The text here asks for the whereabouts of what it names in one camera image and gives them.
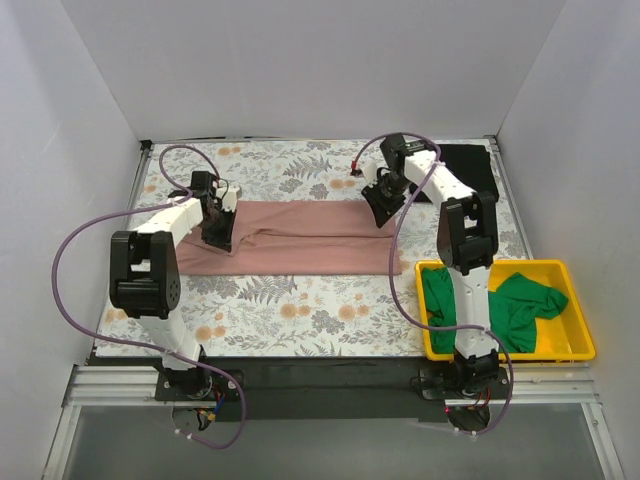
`yellow bin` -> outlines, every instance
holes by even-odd
[[[416,285],[423,324],[429,324],[431,314],[427,312],[425,304],[421,272],[425,268],[436,269],[442,266],[440,261],[434,260],[422,260],[416,263]],[[517,272],[542,285],[557,288],[567,296],[569,303],[562,314],[551,320],[536,319],[538,338],[534,353],[513,353],[511,359],[529,362],[582,362],[594,358],[596,350],[564,263],[559,260],[496,260],[491,267],[489,290],[495,291],[502,282]],[[424,346],[427,358],[430,360],[453,360],[452,353],[433,351],[428,330],[424,330]],[[500,354],[500,360],[505,361],[503,354]]]

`floral pattern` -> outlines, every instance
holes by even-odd
[[[448,141],[484,145],[488,140]],[[243,200],[357,200],[364,180],[349,176],[350,164],[364,141],[248,141],[198,143],[222,177],[242,189]],[[156,145],[138,207],[166,202],[174,189],[158,168],[164,145]],[[371,146],[361,161],[383,159]],[[497,258],[526,258],[520,233],[500,178],[492,162],[500,200]],[[188,150],[166,155],[165,167],[182,184],[191,172],[205,169]],[[132,218],[131,227],[153,214]],[[399,239],[403,272],[395,277],[407,311],[419,316],[414,262],[437,258],[438,218],[430,204],[411,207]],[[404,321],[393,305],[386,276],[182,276],[178,306],[187,328],[215,356],[380,356],[423,355],[422,332]],[[100,333],[149,342],[144,330],[109,302]],[[96,342],[99,356],[144,356],[157,352]]]

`black fabric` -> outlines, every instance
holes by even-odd
[[[476,192],[491,193],[496,202],[499,199],[498,186],[491,171],[491,156],[483,145],[440,145],[442,161],[458,179],[473,188]],[[412,183],[409,187],[411,193],[415,192],[417,185]],[[431,202],[429,198],[420,192],[416,202]]]

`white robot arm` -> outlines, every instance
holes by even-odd
[[[217,178],[208,172],[193,172],[193,198],[174,203],[133,231],[114,233],[111,239],[109,296],[151,336],[153,343],[191,360],[205,355],[176,309],[180,300],[180,276],[175,247],[194,227],[202,228],[209,245],[229,250],[239,189],[216,188]],[[171,197],[183,197],[177,191]],[[163,358],[170,382],[183,391],[196,393],[202,379],[193,377],[191,365],[172,356]]]
[[[387,137],[380,146],[388,168],[368,164],[362,170],[367,187],[363,195],[382,226],[404,204],[411,182],[422,184],[436,160],[422,141],[405,142],[402,135]],[[423,191],[440,212],[438,253],[453,283],[458,325],[491,328],[488,282],[493,255],[498,249],[495,200],[478,194],[438,164]],[[455,356],[460,383],[486,382],[498,371],[498,345],[480,330],[456,334]]]

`pink cloth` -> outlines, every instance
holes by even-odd
[[[394,229],[394,221],[378,229],[364,201],[238,202],[231,253],[206,245],[197,228],[176,249],[178,268],[185,275],[384,275]]]

